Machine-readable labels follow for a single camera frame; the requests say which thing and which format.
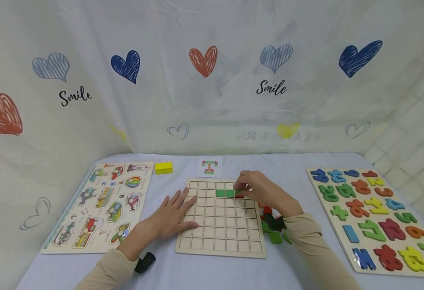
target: beige sleeve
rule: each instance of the beige sleeve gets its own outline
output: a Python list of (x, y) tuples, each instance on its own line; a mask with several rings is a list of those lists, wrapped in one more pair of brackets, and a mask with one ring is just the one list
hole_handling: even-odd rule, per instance
[(118, 289), (132, 277), (136, 264), (138, 259), (132, 262), (121, 251), (108, 250), (74, 290)]
[(289, 239), (302, 253), (320, 289), (362, 289), (328, 247), (312, 214), (287, 217), (284, 221)]

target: left hand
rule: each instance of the left hand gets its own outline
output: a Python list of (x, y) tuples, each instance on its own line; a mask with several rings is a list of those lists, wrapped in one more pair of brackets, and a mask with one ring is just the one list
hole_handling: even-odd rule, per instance
[(188, 187), (185, 187), (183, 192), (178, 190), (171, 199), (167, 195), (159, 209), (144, 221), (154, 231), (155, 238), (169, 238), (181, 231), (199, 227), (195, 222), (182, 222), (186, 212), (197, 199), (196, 195), (183, 203), (188, 195), (188, 190)]

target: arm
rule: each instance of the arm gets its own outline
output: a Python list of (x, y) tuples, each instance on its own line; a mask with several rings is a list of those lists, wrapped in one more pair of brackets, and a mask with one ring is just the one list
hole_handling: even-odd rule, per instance
[(322, 238), (320, 226), (304, 213), (297, 200), (260, 171), (242, 171), (236, 189), (253, 201), (275, 208), (283, 216), (286, 232), (302, 253), (320, 289), (361, 289)]
[(138, 223), (126, 239), (109, 250), (95, 268), (75, 287), (75, 290), (114, 290), (132, 277), (139, 254), (158, 238), (168, 238), (183, 230), (194, 229), (195, 222), (182, 223), (185, 213), (196, 202), (196, 196), (183, 203), (188, 188), (178, 190), (172, 199), (167, 196), (152, 216)]

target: right hand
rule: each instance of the right hand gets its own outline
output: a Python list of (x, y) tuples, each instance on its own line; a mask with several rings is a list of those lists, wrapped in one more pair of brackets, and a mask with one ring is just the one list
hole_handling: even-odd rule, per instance
[(241, 171), (235, 183), (235, 190), (238, 189), (241, 190), (240, 194), (253, 201), (276, 209), (284, 218), (304, 213), (296, 199), (260, 171)]

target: black object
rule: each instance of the black object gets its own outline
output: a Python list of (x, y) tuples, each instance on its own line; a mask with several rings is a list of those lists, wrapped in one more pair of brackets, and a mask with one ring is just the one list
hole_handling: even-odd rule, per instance
[(269, 226), (269, 228), (273, 231), (280, 231), (282, 229), (286, 229), (283, 217), (275, 219), (271, 213), (264, 213), (264, 220)]
[(142, 274), (146, 272), (146, 270), (149, 268), (149, 266), (154, 263), (155, 256), (151, 252), (147, 252), (146, 256), (144, 256), (144, 259), (139, 259), (138, 265), (136, 265), (135, 272)]

